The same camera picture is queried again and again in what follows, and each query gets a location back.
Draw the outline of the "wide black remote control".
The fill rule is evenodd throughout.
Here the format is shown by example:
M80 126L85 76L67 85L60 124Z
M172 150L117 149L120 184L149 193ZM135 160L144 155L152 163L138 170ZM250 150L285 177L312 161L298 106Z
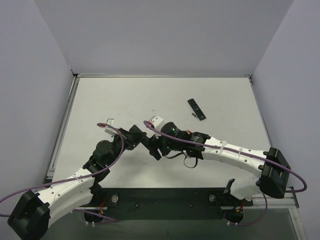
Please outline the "wide black remote control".
M141 131L137 125L133 125L129 129L129 139L136 146L142 144L149 151L152 149L151 138L147 136L146 132Z

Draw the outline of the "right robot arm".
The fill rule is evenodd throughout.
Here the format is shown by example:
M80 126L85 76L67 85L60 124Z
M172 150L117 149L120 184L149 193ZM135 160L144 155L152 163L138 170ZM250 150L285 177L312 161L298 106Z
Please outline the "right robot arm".
M151 146L164 157L176 152L185 158L216 161L248 172L248 177L228 181L225 187L228 195L248 201L257 194L284 198L291 168L280 150L243 148L205 133L180 130L173 122L156 123L152 120L144 124L154 132L149 141Z

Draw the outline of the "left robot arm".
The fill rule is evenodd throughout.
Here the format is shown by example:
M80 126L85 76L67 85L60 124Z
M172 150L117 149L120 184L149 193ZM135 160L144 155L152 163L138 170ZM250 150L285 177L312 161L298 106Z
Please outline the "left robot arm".
M103 194L101 182L125 150L133 150L145 132L119 128L112 141L97 143L89 160L67 179L38 192L26 191L10 214L7 224L22 240L39 240L48 228L66 214L86 204L96 206Z

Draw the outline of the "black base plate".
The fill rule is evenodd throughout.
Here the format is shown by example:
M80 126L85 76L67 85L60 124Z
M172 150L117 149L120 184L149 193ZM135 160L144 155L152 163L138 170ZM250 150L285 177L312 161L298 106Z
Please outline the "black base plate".
M251 207L223 187L102 188L86 209L102 210L116 220L219 220L224 210Z

